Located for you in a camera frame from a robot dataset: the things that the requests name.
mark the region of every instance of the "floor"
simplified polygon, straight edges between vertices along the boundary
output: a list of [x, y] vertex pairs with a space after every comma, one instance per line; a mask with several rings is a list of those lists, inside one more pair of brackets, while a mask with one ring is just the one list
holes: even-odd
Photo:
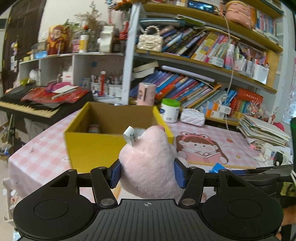
[[3, 220], [7, 212], [7, 198], [2, 195], [2, 190], [4, 189], [2, 180], [6, 177], [8, 177], [7, 162], [0, 160], [0, 241], [11, 241], [13, 232], [13, 227]]

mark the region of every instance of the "cream quilted handbag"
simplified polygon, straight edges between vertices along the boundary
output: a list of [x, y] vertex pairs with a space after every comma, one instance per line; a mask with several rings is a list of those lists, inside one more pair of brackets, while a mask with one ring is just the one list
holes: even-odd
[[203, 126], [205, 124], [205, 115], [195, 109], [183, 109], [180, 120], [195, 126]]
[[[157, 31], [157, 35], [148, 35], [147, 32], [149, 29], [155, 28]], [[159, 28], [152, 25], [145, 29], [144, 34], [139, 36], [139, 42], [137, 44], [137, 48], [141, 50], [150, 50], [161, 52], [163, 47], [163, 37], [160, 36]]]

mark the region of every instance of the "pink cylinder container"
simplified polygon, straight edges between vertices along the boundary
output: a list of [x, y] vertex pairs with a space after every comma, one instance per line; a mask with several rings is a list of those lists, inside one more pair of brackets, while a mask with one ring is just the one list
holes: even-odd
[[154, 105], [156, 85], [151, 83], [139, 83], [137, 105]]

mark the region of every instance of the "metal screw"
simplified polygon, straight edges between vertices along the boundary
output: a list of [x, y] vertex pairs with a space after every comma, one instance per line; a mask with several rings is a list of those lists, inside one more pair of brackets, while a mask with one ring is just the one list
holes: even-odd
[[105, 199], [101, 200], [101, 204], [104, 206], [110, 206], [114, 203], [115, 203], [115, 201], [112, 198], [105, 198]]
[[195, 200], [192, 198], [185, 198], [181, 201], [181, 203], [185, 206], [192, 206], [195, 204]]

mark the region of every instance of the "yellow cardboard box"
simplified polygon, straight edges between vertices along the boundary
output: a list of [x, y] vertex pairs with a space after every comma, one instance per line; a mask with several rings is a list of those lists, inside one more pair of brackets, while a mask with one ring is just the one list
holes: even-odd
[[[91, 124], [99, 124], [100, 134], [87, 133]], [[173, 143], [173, 133], [155, 106], [86, 103], [64, 133], [72, 168], [87, 173], [96, 167], [110, 167], [126, 144], [122, 134], [129, 126], [147, 129], [153, 125], [164, 126], [168, 141]]]

